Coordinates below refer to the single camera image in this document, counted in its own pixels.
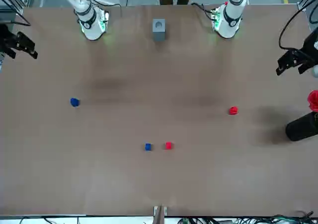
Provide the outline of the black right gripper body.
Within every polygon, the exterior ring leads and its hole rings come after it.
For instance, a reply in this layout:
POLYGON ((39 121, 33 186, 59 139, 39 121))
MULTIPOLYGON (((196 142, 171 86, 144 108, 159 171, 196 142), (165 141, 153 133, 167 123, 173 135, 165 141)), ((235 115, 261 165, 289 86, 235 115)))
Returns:
POLYGON ((0 25, 0 51, 3 53, 15 53, 13 48, 16 47, 17 37, 11 33, 8 26, 0 25))

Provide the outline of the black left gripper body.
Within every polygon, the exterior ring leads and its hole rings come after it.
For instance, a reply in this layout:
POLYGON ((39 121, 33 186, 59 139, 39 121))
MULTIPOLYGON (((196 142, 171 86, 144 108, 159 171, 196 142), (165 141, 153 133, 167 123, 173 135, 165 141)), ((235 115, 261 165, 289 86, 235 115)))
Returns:
POLYGON ((318 30, 315 29, 310 35, 304 40, 301 51, 309 64, 309 67, 314 67, 318 64, 318 50, 315 47, 315 43, 318 41, 318 30))

